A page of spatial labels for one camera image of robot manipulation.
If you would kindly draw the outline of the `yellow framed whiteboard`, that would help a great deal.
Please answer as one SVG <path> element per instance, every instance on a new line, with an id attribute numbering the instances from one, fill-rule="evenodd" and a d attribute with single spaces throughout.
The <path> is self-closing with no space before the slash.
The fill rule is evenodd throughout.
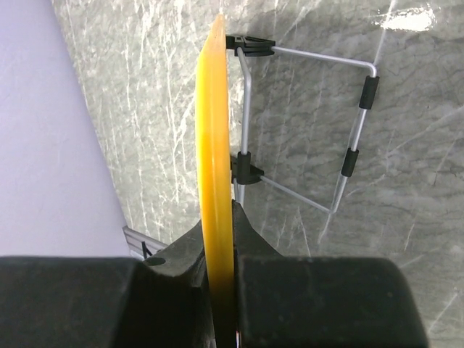
<path id="1" fill-rule="evenodd" d="M 215 341 L 236 346 L 225 18 L 218 14 L 196 67 L 196 168 Z"/>

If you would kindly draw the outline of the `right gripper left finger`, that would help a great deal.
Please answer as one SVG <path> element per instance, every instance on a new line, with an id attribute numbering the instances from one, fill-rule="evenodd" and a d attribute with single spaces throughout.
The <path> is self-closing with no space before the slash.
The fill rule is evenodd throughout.
<path id="1" fill-rule="evenodd" d="M 2 257 L 3 347 L 212 347 L 195 225 L 146 260 Z"/>

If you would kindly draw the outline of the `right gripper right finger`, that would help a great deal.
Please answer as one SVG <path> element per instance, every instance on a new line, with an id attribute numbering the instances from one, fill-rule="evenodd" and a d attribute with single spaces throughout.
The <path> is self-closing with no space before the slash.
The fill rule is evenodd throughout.
<path id="1" fill-rule="evenodd" d="M 410 286 L 378 257 L 286 257 L 233 203 L 241 347 L 427 347 Z"/>

